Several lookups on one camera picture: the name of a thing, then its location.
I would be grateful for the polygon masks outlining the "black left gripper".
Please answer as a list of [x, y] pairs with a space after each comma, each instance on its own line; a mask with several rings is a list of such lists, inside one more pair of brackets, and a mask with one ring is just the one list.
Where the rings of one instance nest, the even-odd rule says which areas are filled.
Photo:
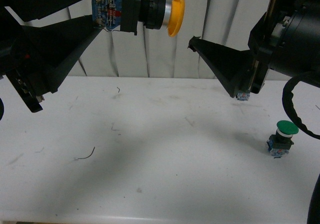
[[43, 27], [22, 27], [3, 7], [9, 6], [23, 21], [31, 21], [81, 0], [0, 1], [0, 75], [8, 78], [31, 112], [39, 112], [41, 94], [57, 92], [100, 30], [90, 15]]

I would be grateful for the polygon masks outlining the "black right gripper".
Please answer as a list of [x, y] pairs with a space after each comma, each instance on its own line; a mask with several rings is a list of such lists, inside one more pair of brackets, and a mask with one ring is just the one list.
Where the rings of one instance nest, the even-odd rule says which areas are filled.
[[193, 37], [188, 47], [199, 54], [230, 97], [240, 92], [258, 94], [270, 70], [291, 77], [293, 72], [285, 57], [283, 37], [292, 14], [284, 8], [270, 8], [249, 35], [249, 50], [239, 51], [200, 37]]

